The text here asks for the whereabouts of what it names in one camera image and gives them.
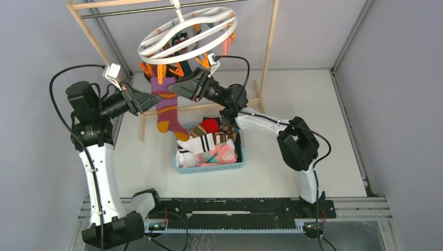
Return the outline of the purple striped sock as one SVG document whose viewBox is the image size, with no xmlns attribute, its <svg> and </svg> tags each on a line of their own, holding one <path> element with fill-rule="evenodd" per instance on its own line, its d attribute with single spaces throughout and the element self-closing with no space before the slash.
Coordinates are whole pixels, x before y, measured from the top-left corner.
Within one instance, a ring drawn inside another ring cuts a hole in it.
<svg viewBox="0 0 443 251">
<path fill-rule="evenodd" d="M 187 141 L 190 136 L 178 119 L 178 95 L 169 90 L 176 83 L 174 77 L 163 77 L 162 83 L 157 77 L 150 79 L 151 93 L 162 98 L 156 104 L 157 130 L 161 133 L 172 132 L 176 139 Z"/>
</svg>

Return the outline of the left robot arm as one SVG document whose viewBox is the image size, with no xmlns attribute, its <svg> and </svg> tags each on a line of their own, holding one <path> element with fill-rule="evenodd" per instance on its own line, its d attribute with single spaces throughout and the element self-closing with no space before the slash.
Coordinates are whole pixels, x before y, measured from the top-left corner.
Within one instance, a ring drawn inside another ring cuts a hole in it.
<svg viewBox="0 0 443 251">
<path fill-rule="evenodd" d="M 83 241 L 107 250 L 144 237 L 144 220 L 159 217 L 164 205 L 150 188 L 135 193 L 129 207 L 124 207 L 114 172 L 111 120 L 126 112 L 137 116 L 161 98 L 131 86 L 100 98 L 87 81 L 71 85 L 66 94 L 72 116 L 79 121 L 71 126 L 71 141 L 83 163 L 90 196 L 90 227 L 82 231 Z"/>
</svg>

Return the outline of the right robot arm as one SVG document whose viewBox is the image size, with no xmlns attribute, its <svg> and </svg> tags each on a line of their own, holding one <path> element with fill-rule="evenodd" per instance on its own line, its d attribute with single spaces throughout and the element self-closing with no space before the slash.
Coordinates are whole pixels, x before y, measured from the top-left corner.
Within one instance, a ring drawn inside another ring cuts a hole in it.
<svg viewBox="0 0 443 251">
<path fill-rule="evenodd" d="M 278 119 L 257 112 L 248 107 L 245 86 L 223 87 L 208 70 L 201 68 L 168 89 L 190 101 L 205 98 L 221 105 L 220 116 L 229 126 L 275 136 L 284 163 L 299 173 L 302 212 L 310 218 L 322 212 L 322 191 L 314 171 L 320 144 L 302 118 Z"/>
</svg>

